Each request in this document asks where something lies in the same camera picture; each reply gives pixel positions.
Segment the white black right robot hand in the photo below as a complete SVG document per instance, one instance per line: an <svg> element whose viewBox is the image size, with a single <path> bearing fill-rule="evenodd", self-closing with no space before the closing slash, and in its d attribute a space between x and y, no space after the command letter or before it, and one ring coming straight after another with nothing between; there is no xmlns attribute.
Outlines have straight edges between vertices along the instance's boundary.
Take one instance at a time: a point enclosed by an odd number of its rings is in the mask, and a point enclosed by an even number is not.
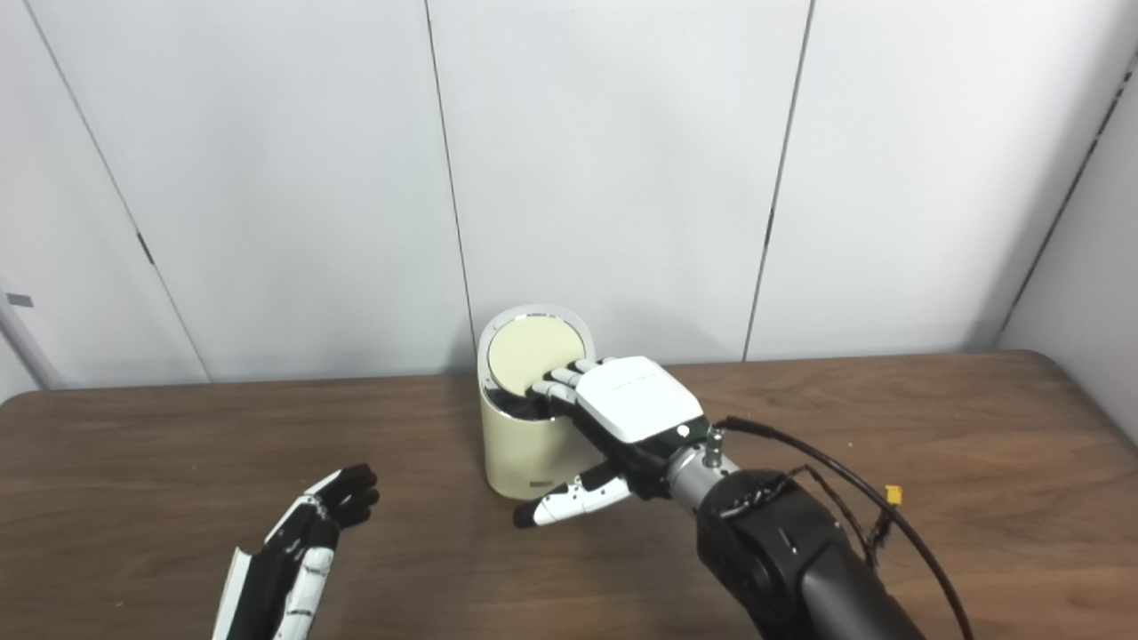
<svg viewBox="0 0 1138 640"><path fill-rule="evenodd" d="M525 396L564 417L603 458L541 498L516 507L516 528L597 512L629 497L699 511L721 481L707 468L711 422L698 397L648 356L582 359L544 374Z"/></svg>

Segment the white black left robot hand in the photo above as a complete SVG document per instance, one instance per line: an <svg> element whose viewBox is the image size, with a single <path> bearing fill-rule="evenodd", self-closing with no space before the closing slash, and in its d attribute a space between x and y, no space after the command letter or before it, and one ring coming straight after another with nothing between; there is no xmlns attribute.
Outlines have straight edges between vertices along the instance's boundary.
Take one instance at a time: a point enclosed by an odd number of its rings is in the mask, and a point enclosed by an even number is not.
<svg viewBox="0 0 1138 640"><path fill-rule="evenodd" d="M302 492L259 551L236 548L214 639L305 639L333 568L341 532L366 522L381 499L366 463L341 468Z"/></svg>

